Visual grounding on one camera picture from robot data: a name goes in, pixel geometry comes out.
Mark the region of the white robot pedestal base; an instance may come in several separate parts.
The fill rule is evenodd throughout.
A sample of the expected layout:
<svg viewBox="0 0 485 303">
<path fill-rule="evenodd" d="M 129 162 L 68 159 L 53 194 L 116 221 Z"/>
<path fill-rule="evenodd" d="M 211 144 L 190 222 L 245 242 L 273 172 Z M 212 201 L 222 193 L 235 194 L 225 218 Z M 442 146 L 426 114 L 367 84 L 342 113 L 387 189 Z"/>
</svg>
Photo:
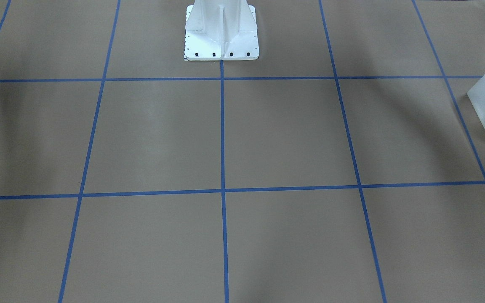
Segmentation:
<svg viewBox="0 0 485 303">
<path fill-rule="evenodd" d="M 256 8 L 246 0 L 195 0 L 185 17 L 185 60 L 260 57 Z"/>
</svg>

